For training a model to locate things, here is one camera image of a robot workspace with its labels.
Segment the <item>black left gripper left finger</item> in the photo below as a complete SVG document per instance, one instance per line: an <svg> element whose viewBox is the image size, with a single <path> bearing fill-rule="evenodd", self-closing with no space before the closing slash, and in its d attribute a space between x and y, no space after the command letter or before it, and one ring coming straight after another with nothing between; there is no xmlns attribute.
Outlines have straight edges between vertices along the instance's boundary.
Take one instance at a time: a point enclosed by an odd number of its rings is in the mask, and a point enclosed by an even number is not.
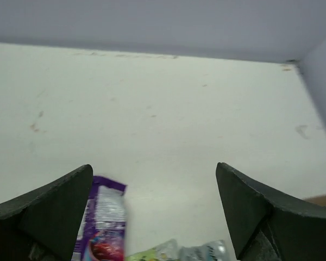
<svg viewBox="0 0 326 261"><path fill-rule="evenodd" d="M0 260L71 260L92 181L87 164L0 203Z"/></svg>

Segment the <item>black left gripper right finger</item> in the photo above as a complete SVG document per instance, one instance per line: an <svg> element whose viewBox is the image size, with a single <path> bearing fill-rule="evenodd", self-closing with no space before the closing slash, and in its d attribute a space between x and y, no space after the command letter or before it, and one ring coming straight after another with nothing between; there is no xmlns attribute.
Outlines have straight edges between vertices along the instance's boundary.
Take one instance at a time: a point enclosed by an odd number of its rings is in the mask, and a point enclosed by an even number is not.
<svg viewBox="0 0 326 261"><path fill-rule="evenodd" d="M326 260L326 207L260 183L226 163L218 191L238 260Z"/></svg>

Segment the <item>pale blue snack packet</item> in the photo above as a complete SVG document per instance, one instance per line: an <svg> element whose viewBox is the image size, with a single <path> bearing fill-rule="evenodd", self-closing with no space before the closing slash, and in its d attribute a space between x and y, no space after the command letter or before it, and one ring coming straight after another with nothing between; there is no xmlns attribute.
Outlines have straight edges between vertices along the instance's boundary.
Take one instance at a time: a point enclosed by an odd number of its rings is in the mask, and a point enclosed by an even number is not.
<svg viewBox="0 0 326 261"><path fill-rule="evenodd" d="M215 240L201 246L182 247L179 250L181 261L226 261L229 253L223 240Z"/></svg>

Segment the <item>purple snack bag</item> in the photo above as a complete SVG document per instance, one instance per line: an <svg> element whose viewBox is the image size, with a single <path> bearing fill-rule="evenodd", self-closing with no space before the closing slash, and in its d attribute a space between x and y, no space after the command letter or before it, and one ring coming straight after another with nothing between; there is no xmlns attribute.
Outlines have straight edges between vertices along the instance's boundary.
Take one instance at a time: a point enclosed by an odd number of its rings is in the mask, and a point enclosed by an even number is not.
<svg viewBox="0 0 326 261"><path fill-rule="evenodd" d="M94 176L72 260L124 260L126 185Z"/></svg>

